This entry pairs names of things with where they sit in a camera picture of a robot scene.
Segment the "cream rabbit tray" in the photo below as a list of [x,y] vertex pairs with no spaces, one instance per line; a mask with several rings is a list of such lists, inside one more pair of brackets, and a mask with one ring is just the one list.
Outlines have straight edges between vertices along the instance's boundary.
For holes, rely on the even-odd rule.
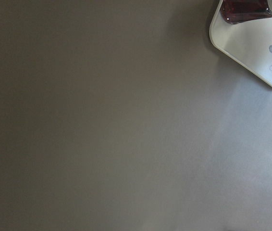
[[272,18],[232,25],[221,15],[222,3],[210,24],[211,43],[272,87]]

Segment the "dark drink bottle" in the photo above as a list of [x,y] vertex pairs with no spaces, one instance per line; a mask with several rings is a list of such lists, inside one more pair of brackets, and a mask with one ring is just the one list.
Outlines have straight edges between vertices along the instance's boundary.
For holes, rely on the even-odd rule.
[[225,22],[233,25],[272,18],[272,0],[224,0],[220,13]]

